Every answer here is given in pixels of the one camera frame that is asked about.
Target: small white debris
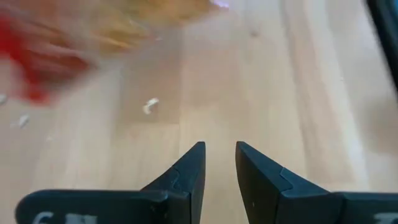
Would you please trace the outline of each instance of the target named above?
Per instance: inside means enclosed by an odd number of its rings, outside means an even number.
[[[144,111],[144,113],[146,115],[149,115],[152,113],[152,111],[150,110],[154,105],[156,105],[159,102],[158,98],[152,98],[150,99],[145,106],[142,108],[142,110]]]
[[[19,118],[18,127],[24,128],[26,124],[29,122],[30,116],[28,114],[24,114]]]
[[[5,104],[7,101],[7,95],[5,94],[0,94],[0,106]]]

